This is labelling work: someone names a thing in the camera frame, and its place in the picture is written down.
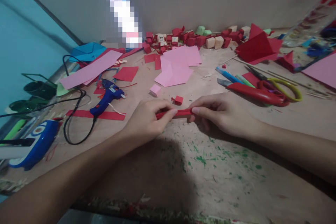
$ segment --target green cup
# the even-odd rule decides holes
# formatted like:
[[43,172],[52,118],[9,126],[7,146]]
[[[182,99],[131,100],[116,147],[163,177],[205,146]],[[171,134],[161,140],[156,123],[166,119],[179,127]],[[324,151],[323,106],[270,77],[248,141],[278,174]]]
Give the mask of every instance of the green cup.
[[28,94],[43,100],[50,100],[56,95],[56,88],[42,81],[30,82],[23,88],[23,90]]

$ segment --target blue pen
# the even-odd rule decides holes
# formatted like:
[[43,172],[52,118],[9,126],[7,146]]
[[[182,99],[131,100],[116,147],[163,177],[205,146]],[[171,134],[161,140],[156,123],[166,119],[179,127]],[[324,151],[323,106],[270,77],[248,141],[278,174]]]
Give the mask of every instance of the blue pen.
[[245,85],[243,82],[241,82],[240,80],[238,80],[236,77],[234,77],[233,75],[229,74],[228,72],[220,69],[219,67],[216,67],[216,71],[219,72],[221,75],[223,75],[225,78],[227,78],[229,81],[231,82],[239,82],[243,85]]

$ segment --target table surface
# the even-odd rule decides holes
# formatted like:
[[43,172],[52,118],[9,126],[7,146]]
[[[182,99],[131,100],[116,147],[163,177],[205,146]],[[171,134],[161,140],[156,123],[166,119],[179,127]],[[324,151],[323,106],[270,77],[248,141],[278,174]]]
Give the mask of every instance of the table surface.
[[[282,48],[281,51],[288,52],[289,49]],[[217,84],[217,77],[223,77],[215,71],[215,67],[230,58],[232,53],[230,48],[201,48],[202,65],[191,67],[194,73],[186,84],[161,88],[160,98],[170,100],[176,95],[182,96],[183,104],[176,107],[185,109],[202,95],[228,92]],[[50,148],[54,152],[52,158],[44,158],[30,171],[9,169],[2,181],[29,183],[122,129],[139,101],[153,98],[149,88],[161,72],[154,70],[154,62],[145,64],[143,56],[144,51],[137,52],[127,57],[128,63],[122,65],[139,66],[132,83],[117,81],[118,86],[138,83],[123,89],[127,95],[125,100],[112,102],[118,111],[127,113],[124,121],[98,120],[91,136],[79,146],[67,144],[63,130],[60,130]],[[226,65],[227,71],[233,74],[247,72],[244,65],[235,60],[230,60]],[[258,66],[305,84],[319,86],[304,74],[292,74],[275,62],[268,65],[260,63]],[[112,76],[112,72],[103,75],[108,79],[112,79]],[[98,103],[98,95],[93,94],[95,88],[94,84],[86,88],[88,95],[79,109],[89,110]],[[261,107],[235,96],[247,111],[261,121],[335,140],[335,98],[319,99],[307,95],[305,88],[298,88],[303,94],[303,101],[281,108]],[[77,95],[69,94],[62,99]],[[64,117],[74,104],[75,101],[57,104],[45,118]],[[81,140],[88,133],[91,123],[90,118],[72,118],[71,140]],[[107,209],[111,211],[118,210],[121,204],[133,202],[137,205],[140,202],[140,206],[147,206],[152,212],[138,210],[137,214],[149,218],[155,211],[164,209],[165,214],[167,211],[183,212],[197,219],[200,216],[213,216],[256,223],[270,223],[270,220],[274,223],[336,222],[336,202],[322,192],[327,185],[316,177],[243,139],[216,131],[208,134],[202,131],[201,126],[188,124],[185,118],[172,120],[154,141],[114,164],[79,201],[91,205],[107,200]],[[147,199],[142,201],[146,202],[139,201],[144,194]],[[98,211],[103,211],[103,205],[95,206],[98,206]]]

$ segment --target hand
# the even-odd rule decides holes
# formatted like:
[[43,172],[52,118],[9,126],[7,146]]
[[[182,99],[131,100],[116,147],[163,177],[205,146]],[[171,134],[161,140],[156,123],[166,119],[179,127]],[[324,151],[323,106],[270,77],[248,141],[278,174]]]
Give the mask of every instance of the hand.
[[[161,109],[168,111],[157,120],[155,114]],[[168,100],[142,100],[122,129],[122,133],[136,139],[137,146],[143,145],[160,135],[176,113],[177,109]]]
[[[263,125],[236,102],[232,93],[202,96],[189,108],[192,108],[196,116],[202,118],[206,130],[210,129],[208,121],[210,120],[220,130],[235,137],[246,139],[257,137]],[[190,117],[190,122],[195,120],[195,115]]]

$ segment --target scissors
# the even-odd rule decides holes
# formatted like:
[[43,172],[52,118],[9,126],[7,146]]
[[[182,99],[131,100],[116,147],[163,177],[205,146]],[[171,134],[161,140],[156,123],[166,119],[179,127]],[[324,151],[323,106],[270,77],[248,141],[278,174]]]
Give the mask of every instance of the scissors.
[[[257,72],[255,69],[253,69],[251,67],[249,67],[249,69],[260,80],[259,83],[258,83],[259,89],[268,89],[270,92],[280,92],[281,94],[285,95],[292,102],[302,101],[302,94],[301,94],[300,90],[298,90],[295,86],[293,86],[289,82],[281,80],[281,79],[277,79],[277,78],[267,78],[265,75]],[[294,93],[295,97],[292,97],[289,94],[287,94],[281,88],[280,84],[288,87]]]

